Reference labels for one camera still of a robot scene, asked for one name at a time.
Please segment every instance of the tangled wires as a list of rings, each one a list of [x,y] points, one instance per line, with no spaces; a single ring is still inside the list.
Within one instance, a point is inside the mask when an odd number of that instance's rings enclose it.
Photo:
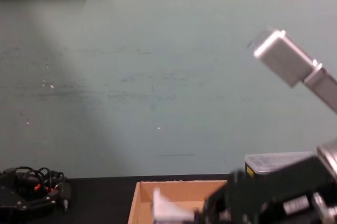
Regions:
[[[49,168],[42,167],[34,170],[31,167],[17,167],[16,189],[17,192],[25,197],[40,197],[41,194],[51,192],[65,178],[62,172],[51,171]]]

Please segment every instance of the robotic arm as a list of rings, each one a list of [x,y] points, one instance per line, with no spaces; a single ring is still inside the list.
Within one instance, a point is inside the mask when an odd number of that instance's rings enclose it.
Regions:
[[[251,45],[255,57],[290,87],[303,82],[337,113],[337,81],[285,31],[262,33]],[[316,156],[260,178],[233,173],[227,185],[206,199],[202,212],[179,223],[337,223],[337,140],[317,150]]]

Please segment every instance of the screw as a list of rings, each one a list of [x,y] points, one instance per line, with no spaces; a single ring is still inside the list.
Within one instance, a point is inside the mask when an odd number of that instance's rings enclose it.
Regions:
[[[243,223],[248,223],[248,216],[246,214],[242,216],[242,221]]]
[[[223,212],[220,212],[219,218],[220,220],[231,220],[231,212],[226,209]]]

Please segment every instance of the clear plastic lid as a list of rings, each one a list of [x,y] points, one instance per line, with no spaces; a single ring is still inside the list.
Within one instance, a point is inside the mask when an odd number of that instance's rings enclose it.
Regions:
[[[313,156],[312,152],[248,154],[244,160],[256,174],[265,174]]]

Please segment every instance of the black cable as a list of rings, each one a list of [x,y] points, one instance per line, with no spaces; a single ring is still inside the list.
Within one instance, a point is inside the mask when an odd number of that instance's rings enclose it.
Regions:
[[[64,179],[64,173],[63,172],[58,172],[57,176],[60,177],[58,180],[61,181],[62,179]]]
[[[38,169],[39,172],[42,172],[43,170],[47,171],[46,176],[48,176],[48,179],[47,179],[47,182],[49,184],[48,188],[49,188],[49,191],[51,191],[51,189],[52,189],[52,173],[51,173],[51,170],[46,168],[46,167]]]
[[[22,176],[22,179],[26,178],[26,176],[28,176],[30,173],[35,173],[35,176],[38,178],[39,182],[41,183],[41,185],[44,185],[44,181],[42,180],[42,178],[39,176],[42,175],[43,179],[45,179],[45,176],[42,172],[38,171],[38,170],[29,170],[27,172],[25,172]]]
[[[31,167],[27,167],[27,166],[20,166],[20,167],[15,168],[15,170],[34,170],[34,169]]]

